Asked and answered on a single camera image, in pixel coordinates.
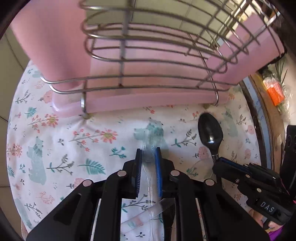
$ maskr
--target orange package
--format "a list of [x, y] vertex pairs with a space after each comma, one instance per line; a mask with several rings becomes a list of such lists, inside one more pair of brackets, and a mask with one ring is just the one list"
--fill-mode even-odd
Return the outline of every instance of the orange package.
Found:
[[263, 81], [263, 83], [275, 106], [280, 104], [285, 99], [281, 85], [275, 78], [268, 77]]

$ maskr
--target white tablecloth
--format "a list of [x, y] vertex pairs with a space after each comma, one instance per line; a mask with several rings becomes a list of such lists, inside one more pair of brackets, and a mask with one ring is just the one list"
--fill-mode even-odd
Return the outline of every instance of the white tablecloth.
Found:
[[[218, 107], [144, 107], [95, 113], [88, 120], [81, 116], [59, 118], [52, 112], [51, 96], [52, 91], [30, 62], [13, 98], [6, 147], [13, 198], [28, 231], [84, 179], [104, 180], [120, 170], [125, 161], [134, 159], [136, 149], [142, 148], [144, 131], [154, 134], [163, 156], [172, 160], [177, 170], [193, 179], [208, 178], [212, 160], [197, 129], [198, 117], [206, 111], [223, 129], [220, 156], [240, 164], [260, 164], [254, 125], [239, 86], [230, 90], [228, 103]], [[224, 181], [224, 188], [248, 209], [246, 197], [236, 185]], [[123, 200], [122, 221], [149, 206], [147, 191], [141, 188], [136, 202]], [[162, 219], [155, 223], [161, 230]], [[162, 237], [160, 231], [156, 240]], [[122, 236], [124, 239], [149, 240], [148, 225], [130, 231]]]

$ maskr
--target silver rivet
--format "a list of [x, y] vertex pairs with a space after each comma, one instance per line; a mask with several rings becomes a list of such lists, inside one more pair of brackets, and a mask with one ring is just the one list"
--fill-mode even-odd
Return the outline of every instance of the silver rivet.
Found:
[[83, 184], [83, 186], [88, 187], [91, 185], [91, 183], [92, 183], [92, 181], [88, 179], [88, 180], [84, 180], [82, 184]]
[[215, 184], [214, 180], [212, 180], [212, 179], [207, 179], [207, 180], [205, 181], [205, 183], [206, 183], [208, 186], [213, 186], [213, 185]]
[[126, 171], [120, 170], [120, 171], [118, 171], [117, 175], [120, 177], [124, 177], [126, 175]]
[[172, 170], [172, 171], [170, 172], [170, 174], [171, 174], [172, 176], [174, 176], [174, 177], [177, 177], [177, 176], [180, 175], [180, 172], [179, 172], [178, 170]]

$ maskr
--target black plastic spoon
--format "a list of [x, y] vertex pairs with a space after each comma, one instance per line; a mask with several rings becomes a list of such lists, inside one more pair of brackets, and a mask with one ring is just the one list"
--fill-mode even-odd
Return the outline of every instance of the black plastic spoon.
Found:
[[[209, 148], [214, 163], [217, 162], [219, 146], [223, 140], [219, 122], [210, 113], [202, 113], [198, 119], [198, 133], [202, 144]], [[221, 183], [221, 178], [217, 178], [217, 183]]]

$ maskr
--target spoon handle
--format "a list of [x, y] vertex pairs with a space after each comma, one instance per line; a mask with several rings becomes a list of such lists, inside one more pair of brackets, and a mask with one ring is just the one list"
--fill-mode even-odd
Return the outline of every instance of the spoon handle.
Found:
[[[213, 159], [214, 164], [215, 164], [216, 162], [218, 162], [218, 161], [219, 161], [219, 156], [218, 156], [218, 154], [217, 154], [217, 155], [212, 155], [212, 159]], [[216, 176], [216, 180], [217, 180], [217, 183], [219, 184], [219, 186], [222, 187], [222, 180], [221, 180], [221, 177], [217, 177], [217, 176]]]

